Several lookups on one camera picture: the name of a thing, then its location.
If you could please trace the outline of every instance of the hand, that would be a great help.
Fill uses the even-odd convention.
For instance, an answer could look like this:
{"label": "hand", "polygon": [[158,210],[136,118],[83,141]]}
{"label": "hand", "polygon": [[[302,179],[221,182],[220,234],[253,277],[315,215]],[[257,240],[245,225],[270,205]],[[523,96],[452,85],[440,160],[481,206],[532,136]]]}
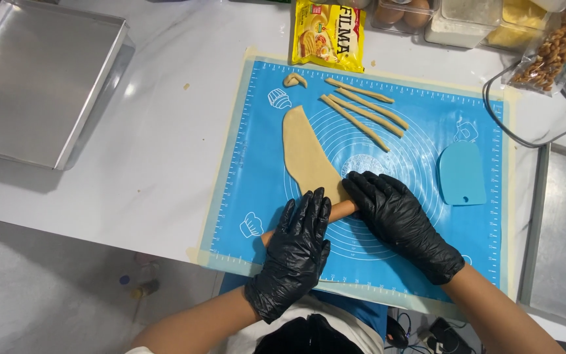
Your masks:
{"label": "hand", "polygon": [[342,186],[361,219],[380,240],[420,269],[434,285],[448,283],[464,267],[457,249],[436,232],[412,192],[385,174],[352,171]]}
{"label": "hand", "polygon": [[318,285],[331,250],[331,243],[323,240],[331,213],[331,200],[324,195],[324,188],[308,191],[296,213],[294,199],[287,202],[263,270],[244,288],[246,299],[268,325]]}

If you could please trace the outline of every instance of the rolling pin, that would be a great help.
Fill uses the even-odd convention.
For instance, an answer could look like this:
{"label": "rolling pin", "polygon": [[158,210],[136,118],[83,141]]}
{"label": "rolling pin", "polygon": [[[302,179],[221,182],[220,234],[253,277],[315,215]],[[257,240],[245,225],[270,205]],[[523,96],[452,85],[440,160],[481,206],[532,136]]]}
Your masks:
{"label": "rolling pin", "polygon": [[[329,215],[329,222],[334,222],[342,219],[343,217],[347,217],[352,213],[358,211],[359,208],[350,200],[345,200],[344,202],[337,203],[331,206],[331,215]],[[268,231],[261,235],[261,242],[265,247],[268,246],[270,243],[270,238],[274,234],[274,230]]]}

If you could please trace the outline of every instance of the blue silicone baking mat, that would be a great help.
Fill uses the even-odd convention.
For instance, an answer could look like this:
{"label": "blue silicone baking mat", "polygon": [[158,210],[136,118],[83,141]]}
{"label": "blue silicone baking mat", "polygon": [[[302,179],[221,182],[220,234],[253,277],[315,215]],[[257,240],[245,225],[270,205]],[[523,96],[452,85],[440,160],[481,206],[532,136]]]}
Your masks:
{"label": "blue silicone baking mat", "polygon": [[[299,199],[305,192],[287,173],[282,143],[283,117],[290,108],[302,105],[326,156],[342,177],[351,170],[370,170],[403,181],[446,241],[499,286],[504,148],[502,132],[480,99],[375,81],[375,77],[366,79],[259,60],[251,69],[245,91],[240,89],[239,107],[226,144],[230,161],[223,161],[219,171],[223,189],[217,191],[218,199],[214,197],[215,205],[211,205],[209,213],[209,218],[215,220],[208,222],[215,224],[215,229],[205,229],[200,247],[210,253],[206,266],[246,275],[263,263],[265,248],[259,236],[275,227],[288,199]],[[308,88],[283,86],[283,78],[291,72],[302,75]],[[364,96],[409,124],[402,139],[350,112],[377,133],[390,152],[384,152],[319,99],[321,94],[334,93],[366,109],[335,93],[335,87],[325,82],[327,77],[395,100],[389,104]],[[492,108],[500,118],[504,116],[503,102],[493,102]],[[442,200],[436,164],[443,149],[456,141],[473,142],[479,147],[487,194],[483,205],[454,207]],[[362,221],[347,217],[334,222],[326,238],[331,240],[331,255],[322,280],[448,301],[439,287],[431,285],[408,261],[379,242]]]}

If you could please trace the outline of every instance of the white table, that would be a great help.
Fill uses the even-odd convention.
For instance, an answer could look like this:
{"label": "white table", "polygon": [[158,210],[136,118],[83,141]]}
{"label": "white table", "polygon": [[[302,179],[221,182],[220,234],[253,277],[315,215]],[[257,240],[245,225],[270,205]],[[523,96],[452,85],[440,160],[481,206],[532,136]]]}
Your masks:
{"label": "white table", "polygon": [[[291,7],[227,0],[61,5],[126,18],[137,53],[72,170],[0,159],[0,221],[189,262],[187,249],[197,246],[211,199],[243,53],[254,45],[287,55]],[[516,60],[485,47],[465,51],[378,31],[369,21],[365,49],[366,68],[477,87]],[[516,109],[515,131],[528,140],[566,130],[560,95],[525,92]],[[558,142],[566,145],[566,137]],[[517,150],[518,265],[536,157],[535,150]],[[564,327],[544,326],[566,340]]]}

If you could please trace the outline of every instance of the stainless steel tray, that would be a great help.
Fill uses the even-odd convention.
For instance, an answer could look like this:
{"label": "stainless steel tray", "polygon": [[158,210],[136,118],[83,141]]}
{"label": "stainless steel tray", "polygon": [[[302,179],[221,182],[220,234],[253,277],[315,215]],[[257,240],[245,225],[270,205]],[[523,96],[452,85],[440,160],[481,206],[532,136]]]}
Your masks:
{"label": "stainless steel tray", "polygon": [[64,169],[127,31],[122,18],[3,0],[0,157]]}
{"label": "stainless steel tray", "polygon": [[537,169],[519,302],[566,326],[566,147],[541,148]]}

